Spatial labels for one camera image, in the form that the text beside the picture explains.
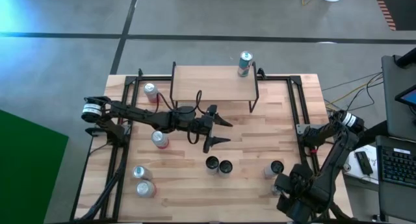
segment wooden shelf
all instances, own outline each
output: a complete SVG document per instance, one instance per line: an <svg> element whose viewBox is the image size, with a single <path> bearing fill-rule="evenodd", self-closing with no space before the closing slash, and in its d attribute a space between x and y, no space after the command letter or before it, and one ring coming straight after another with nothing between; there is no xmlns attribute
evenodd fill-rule
<svg viewBox="0 0 416 224"><path fill-rule="evenodd" d="M254 67L240 77L238 66L176 66L172 99L195 101L198 90L202 101L255 101Z"/></svg>

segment can lid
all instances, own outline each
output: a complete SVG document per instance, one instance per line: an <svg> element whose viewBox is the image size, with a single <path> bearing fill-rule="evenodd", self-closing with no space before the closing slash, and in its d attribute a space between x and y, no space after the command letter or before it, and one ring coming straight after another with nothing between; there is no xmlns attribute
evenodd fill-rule
<svg viewBox="0 0 416 224"><path fill-rule="evenodd" d="M144 91L145 91L145 92L152 92L154 89L155 89L155 85L154 85L154 84L152 84L152 83L147 83L147 84L144 86Z"/></svg>
<svg viewBox="0 0 416 224"><path fill-rule="evenodd" d="M207 165L207 167L209 169L215 169L218 167L220 161L218 160L217 157L215 156L210 156L207 158L207 160L205 161L205 164Z"/></svg>
<svg viewBox="0 0 416 224"><path fill-rule="evenodd" d="M229 160L223 160L220 163L220 171L222 173L229 173L233 170L233 164Z"/></svg>
<svg viewBox="0 0 416 224"><path fill-rule="evenodd" d="M243 51L240 56L245 61L250 61L253 59L253 55L248 51Z"/></svg>
<svg viewBox="0 0 416 224"><path fill-rule="evenodd" d="M154 131L151 134L151 139L153 141L159 142L159 141L163 140L163 133L161 131Z"/></svg>
<svg viewBox="0 0 416 224"><path fill-rule="evenodd" d="M137 194L145 195L149 192L149 190L150 190L150 187L148 183L140 182L139 184L137 184L137 187L136 187Z"/></svg>
<svg viewBox="0 0 416 224"><path fill-rule="evenodd" d="M273 161L270 167L272 168L272 171L276 174L283 172L283 170L285 169L283 163L281 163L281 161L278 160Z"/></svg>
<svg viewBox="0 0 416 224"><path fill-rule="evenodd" d="M133 175L137 178L141 178L144 175L144 168L142 166L136 166L133 170Z"/></svg>

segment black metal frame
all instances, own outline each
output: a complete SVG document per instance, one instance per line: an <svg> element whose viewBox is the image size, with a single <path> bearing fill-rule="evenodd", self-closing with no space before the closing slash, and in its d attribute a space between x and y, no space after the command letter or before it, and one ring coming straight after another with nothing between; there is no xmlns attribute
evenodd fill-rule
<svg viewBox="0 0 416 224"><path fill-rule="evenodd" d="M259 85L258 85L258 82L257 82L257 68L255 66L255 62L252 63L252 66L253 66L254 85L255 85L255 100L254 100L253 105L252 105L252 101L248 101L248 109L249 109L250 113L253 112L255 104L257 104L257 101L259 100ZM174 104L174 102L175 102L174 106L177 108L177 101L174 101L174 99L172 97L172 93L173 93L173 89L174 89L175 70L176 70L176 62L174 62L172 64L172 81L170 82L169 98L170 98L170 101L172 102L172 104Z"/></svg>
<svg viewBox="0 0 416 224"><path fill-rule="evenodd" d="M136 102L137 102L138 86L139 86L140 81L171 81L172 82L173 81L173 76L174 76L175 65L176 65L176 63L174 63L173 68L172 68L172 76L143 76L142 75L143 73L142 73L141 70L139 70L139 75L138 76L127 76L125 78L125 85L124 85L124 89L123 89L122 102L123 103L127 102L127 94L129 92L129 87L130 87L131 84L134 84L134 90L133 90L133 96L132 96L132 99L131 99L131 104L133 106L135 106ZM289 92L289 99L291 101L291 110L292 110L293 123L294 123L294 132L296 134L296 139L297 139L297 142L298 142L298 148L299 148L299 153L300 153L300 161L301 161L302 164L309 165L308 162L307 162L305 149L299 141L300 135L297 133L297 130L296 130L296 125L300 124L300 120L299 120L298 110L297 110L297 106L296 106L296 99L295 99L295 96L294 96L294 90L293 90L293 85L294 84L298 88L300 106L302 107L302 114L303 114L303 117L304 117L304 123L305 124L310 124L301 77L300 76L293 76L293 75L291 75L291 76L277 76L277 75L266 76L262 68L259 68L258 72L254 73L254 74L255 74L255 80L256 80L257 99L255 100L255 103L254 103L252 108L254 108L255 104L257 103L258 96L259 96L257 78L261 79L261 81L285 81L287 83L288 92ZM127 163L127 156L128 156L128 151L129 151L129 141L130 141L130 135L128 136L128 142L127 142L126 146L123 148L123 153L122 153L121 161L125 162L125 163ZM118 152L118 148L113 147L112 152L111 152L111 156L110 156L109 170L107 172L106 185L114 177L113 173L114 173L114 167L115 167L115 163L116 163L117 152ZM317 173L319 171L318 159L317 159L316 155L312 156L311 159L312 159L312 162L313 162L313 165L312 165L313 166L313 171L315 173ZM101 207L101 213L99 215L99 219L74 219L75 211L76 211L76 208L77 208L77 205L78 205L79 196L81 194L81 188L82 188L82 185L83 185L83 180L84 180L84 175L85 175L87 164L88 164L88 157L86 159L86 163L85 163L85 166L84 166L83 177L81 178L81 181L79 183L78 192L77 192L77 196L75 198L75 202L74 202L74 205L73 205L73 208L72 208L70 221L66 222L66 223L71 223L71 224L72 223L80 223L80 224L81 223L118 223L117 219L118 219L118 213L119 213L119 210L120 210L120 203L121 203L121 198L122 198L125 168L123 170L122 176L120 177L120 179L118 179L118 185L117 185L115 199L114 199L114 209L112 211L111 218L107 217L107 208L108 208L108 196L107 196L103 206Z"/></svg>

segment green board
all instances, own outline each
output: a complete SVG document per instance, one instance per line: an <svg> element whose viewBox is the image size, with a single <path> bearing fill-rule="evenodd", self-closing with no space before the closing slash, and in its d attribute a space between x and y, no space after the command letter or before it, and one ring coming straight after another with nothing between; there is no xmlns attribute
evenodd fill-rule
<svg viewBox="0 0 416 224"><path fill-rule="evenodd" d="M1 223L43 223L68 137L0 110Z"/></svg>

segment desk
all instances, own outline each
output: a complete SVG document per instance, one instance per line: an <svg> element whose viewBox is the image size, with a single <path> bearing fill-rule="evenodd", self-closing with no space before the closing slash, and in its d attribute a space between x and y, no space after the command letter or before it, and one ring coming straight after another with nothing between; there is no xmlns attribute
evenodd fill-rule
<svg viewBox="0 0 416 224"><path fill-rule="evenodd" d="M317 75L301 75L304 95L313 124L328 122L325 104ZM125 75L111 75L105 95L120 100ZM167 97L170 81L154 82ZM140 82L142 90L145 82ZM262 169L273 160L284 163L284 173L289 174L300 157L286 82L259 81L260 98L253 113L247 104L231 101L203 101L201 109L218 105L219 114L232 123L232 128L215 126L213 135L231 138L230 142L215 145L208 154L202 153L204 139L196 145L188 143L185 132L169 134L167 149L157 149L150 140L153 129L141 123L133 124L127 169L118 221L130 222L277 222L288 221L286 215L276 209L278 197L271 195L274 179L265 180ZM300 121L302 111L295 92ZM137 107L154 110L143 91L139 91ZM159 110L167 110L161 105ZM94 138L92 150L105 143L104 137ZM323 163L331 147L323 145L318 159ZM96 151L88 159L81 194L75 217L81 217L96 201L105 185L111 147ZM230 178L221 179L205 172L205 159L217 156L230 160L233 171ZM139 198L135 194L138 179L132 169L143 165L153 172L157 195L153 199ZM346 193L344 179L336 180L334 201L347 215L352 211ZM112 210L114 196L110 196Z"/></svg>

